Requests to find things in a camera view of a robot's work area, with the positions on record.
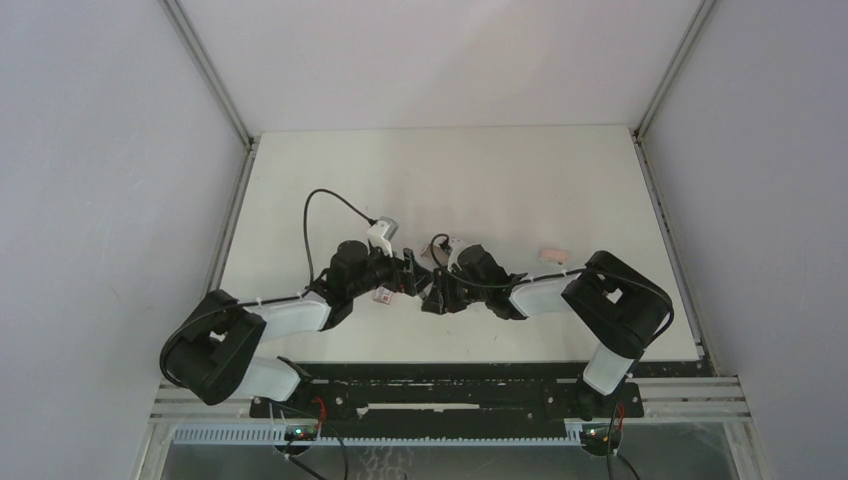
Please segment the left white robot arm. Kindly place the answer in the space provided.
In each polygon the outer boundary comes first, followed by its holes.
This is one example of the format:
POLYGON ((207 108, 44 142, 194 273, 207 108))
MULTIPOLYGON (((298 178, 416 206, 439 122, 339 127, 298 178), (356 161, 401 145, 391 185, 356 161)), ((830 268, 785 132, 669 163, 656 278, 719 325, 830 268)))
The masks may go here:
POLYGON ((433 280, 410 249, 402 256, 351 240, 302 293, 240 302, 222 289, 207 293, 160 351, 159 367, 172 385, 213 406, 240 394, 263 397, 290 417, 311 407, 304 373, 289 360, 257 355, 260 344, 338 326, 362 295, 379 289, 417 296, 433 280))

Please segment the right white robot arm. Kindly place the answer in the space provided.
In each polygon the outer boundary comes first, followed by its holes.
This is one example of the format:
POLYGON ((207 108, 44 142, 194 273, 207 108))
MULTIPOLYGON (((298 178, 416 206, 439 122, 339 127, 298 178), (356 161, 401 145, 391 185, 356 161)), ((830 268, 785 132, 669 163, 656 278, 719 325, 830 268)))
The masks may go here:
POLYGON ((503 320, 574 313, 599 344, 579 381, 579 406, 605 415, 649 346, 675 319, 669 294, 612 253, 599 250, 580 268, 529 276, 507 272, 482 245, 436 235, 426 248, 434 261, 423 309, 457 313, 483 304, 503 320))

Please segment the pink stapler top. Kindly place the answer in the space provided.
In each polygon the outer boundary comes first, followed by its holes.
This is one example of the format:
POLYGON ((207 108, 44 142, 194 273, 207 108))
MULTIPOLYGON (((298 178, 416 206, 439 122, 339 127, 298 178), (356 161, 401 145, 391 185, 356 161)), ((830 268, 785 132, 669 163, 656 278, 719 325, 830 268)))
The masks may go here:
POLYGON ((568 261, 569 253, 562 249, 542 248, 539 250, 539 259, 545 262, 563 265, 568 261))

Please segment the red white staple box sleeve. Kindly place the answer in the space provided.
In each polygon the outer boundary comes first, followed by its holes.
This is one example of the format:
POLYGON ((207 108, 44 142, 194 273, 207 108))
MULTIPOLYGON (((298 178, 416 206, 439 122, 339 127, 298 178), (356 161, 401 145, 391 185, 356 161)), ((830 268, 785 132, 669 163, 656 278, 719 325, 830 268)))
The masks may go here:
POLYGON ((394 297, 394 293, 386 287, 379 287, 373 293, 373 300, 383 305, 390 305, 394 297))

